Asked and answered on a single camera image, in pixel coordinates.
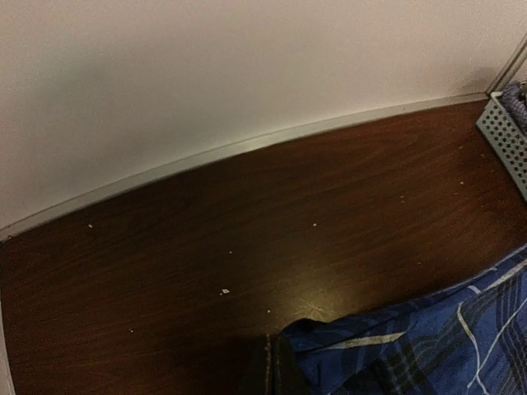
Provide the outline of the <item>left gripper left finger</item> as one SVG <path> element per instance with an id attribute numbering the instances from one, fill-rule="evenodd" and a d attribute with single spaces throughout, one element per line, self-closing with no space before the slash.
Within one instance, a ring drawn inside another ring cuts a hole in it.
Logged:
<path id="1" fill-rule="evenodd" d="M 240 381 L 238 394 L 271 395 L 273 388 L 273 338 L 269 334 L 258 337 Z"/>

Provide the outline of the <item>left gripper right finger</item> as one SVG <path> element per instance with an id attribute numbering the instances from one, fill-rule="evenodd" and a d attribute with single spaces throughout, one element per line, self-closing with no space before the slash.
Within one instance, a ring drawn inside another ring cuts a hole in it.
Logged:
<path id="1" fill-rule="evenodd" d="M 274 342 L 274 393 L 307 394 L 305 378 L 296 362 L 294 350 L 283 335 L 279 335 Z"/>

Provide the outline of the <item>blue plaid long sleeve shirt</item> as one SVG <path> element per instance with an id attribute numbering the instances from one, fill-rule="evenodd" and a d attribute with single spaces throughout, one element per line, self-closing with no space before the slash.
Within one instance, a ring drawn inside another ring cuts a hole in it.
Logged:
<path id="1" fill-rule="evenodd" d="M 313 394 L 523 394 L 526 251 L 430 295 L 284 334 Z"/>

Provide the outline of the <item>light blue checked shirt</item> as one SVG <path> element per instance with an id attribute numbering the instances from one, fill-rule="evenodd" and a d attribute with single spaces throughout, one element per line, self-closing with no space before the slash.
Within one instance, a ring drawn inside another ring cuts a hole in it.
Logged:
<path id="1" fill-rule="evenodd" d="M 501 94 L 500 102 L 518 129 L 526 134 L 526 94 L 521 84 L 514 82 L 507 86 Z"/>

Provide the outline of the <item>light blue perforated basket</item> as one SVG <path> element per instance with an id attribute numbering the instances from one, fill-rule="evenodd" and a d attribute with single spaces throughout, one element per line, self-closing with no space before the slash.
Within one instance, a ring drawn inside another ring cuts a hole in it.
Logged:
<path id="1" fill-rule="evenodd" d="M 526 136 L 502 106 L 501 92 L 493 92 L 476 122 L 498 159 L 526 201 Z"/>

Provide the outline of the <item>right aluminium frame post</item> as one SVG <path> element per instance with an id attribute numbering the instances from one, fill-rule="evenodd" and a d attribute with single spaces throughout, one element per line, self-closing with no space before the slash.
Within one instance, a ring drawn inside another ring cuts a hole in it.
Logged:
<path id="1" fill-rule="evenodd" d="M 526 62 L 526 41 L 527 34 L 524 34 L 513 51 L 512 55 L 505 62 L 504 66 L 501 68 L 496 77 L 492 80 L 489 87 L 485 90 L 487 95 L 490 95 L 492 92 L 502 90 L 517 72 L 524 66 Z"/>

